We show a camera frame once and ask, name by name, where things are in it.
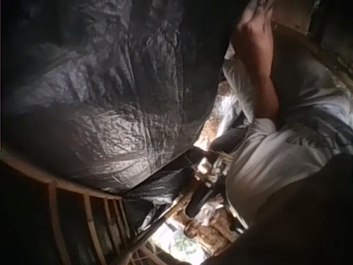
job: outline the fabric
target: fabric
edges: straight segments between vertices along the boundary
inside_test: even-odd
[[[301,54],[292,57],[289,63],[290,58],[281,57],[280,53],[281,50],[275,51],[272,70],[280,100],[276,124],[269,119],[254,118],[250,82],[246,75],[239,76],[246,73],[244,66],[239,61],[223,65],[230,85],[240,93],[245,114],[253,121],[244,141],[232,153],[226,180],[229,202],[245,227],[274,192],[316,173],[338,153],[353,153],[346,94],[334,86],[328,70],[310,56]],[[292,83],[300,84],[294,92],[284,86],[283,72],[297,73],[294,82],[287,79],[289,87]]]
[[[353,131],[338,118],[310,109],[277,131],[270,119],[255,119],[232,153],[227,197],[247,227],[266,199],[280,188],[320,170],[338,153],[353,153]]]

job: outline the wooden pole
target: wooden pole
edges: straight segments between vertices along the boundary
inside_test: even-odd
[[[161,225],[174,213],[180,210],[192,197],[195,189],[198,187],[199,182],[194,181],[190,185],[190,188],[186,194],[173,206],[171,207],[163,216],[152,223],[152,225],[144,232],[137,240],[128,248],[125,253],[122,253],[116,260],[113,261],[111,265],[126,265],[131,259],[132,255],[160,228]]]
[[[49,195],[49,212],[51,227],[54,233],[54,240],[56,247],[59,251],[60,259],[63,265],[71,265],[70,257],[67,253],[64,237],[62,236],[59,214],[57,209],[57,198],[56,198],[56,182],[52,182],[48,185]]]
[[[89,233],[90,233],[90,238],[92,239],[92,243],[93,243],[95,252],[98,256],[98,260],[99,260],[100,264],[106,265],[105,258],[104,258],[103,252],[101,250],[100,243],[99,243],[98,236],[97,236],[97,232],[96,232],[95,226],[94,226],[94,220],[93,220],[93,215],[92,215],[92,209],[90,206],[89,195],[85,194],[83,196],[83,199],[84,199],[84,209],[86,212],[86,218],[87,218],[87,224],[88,224],[88,229],[89,229]]]
[[[113,234],[113,224],[111,221],[108,199],[106,199],[106,198],[103,199],[103,202],[104,202],[104,211],[105,211],[105,216],[106,216],[106,222],[107,222],[108,228],[109,228],[109,234],[110,234],[111,240],[113,241],[113,244],[115,246],[116,253],[119,254],[120,253],[119,243],[117,242],[117,238],[115,238],[115,236]]]

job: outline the white t-shirt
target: white t-shirt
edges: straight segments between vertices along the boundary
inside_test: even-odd
[[[353,153],[352,129],[337,115],[309,108],[277,129],[270,119],[254,119],[233,156],[227,197],[247,227],[261,205],[280,188],[319,171],[330,158]]]

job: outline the black plastic tarp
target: black plastic tarp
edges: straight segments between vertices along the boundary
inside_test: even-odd
[[[196,141],[237,1],[1,4],[6,144],[59,176],[123,192]]]

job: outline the man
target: man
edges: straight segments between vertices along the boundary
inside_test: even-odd
[[[270,2],[251,1],[231,40],[255,95],[254,108],[244,110],[252,123],[226,180],[228,200],[248,230],[205,264],[343,264],[350,253],[345,240],[353,236],[349,103],[335,87],[318,87],[327,84],[326,70],[281,103]],[[234,69],[228,64],[224,73],[237,89]]]

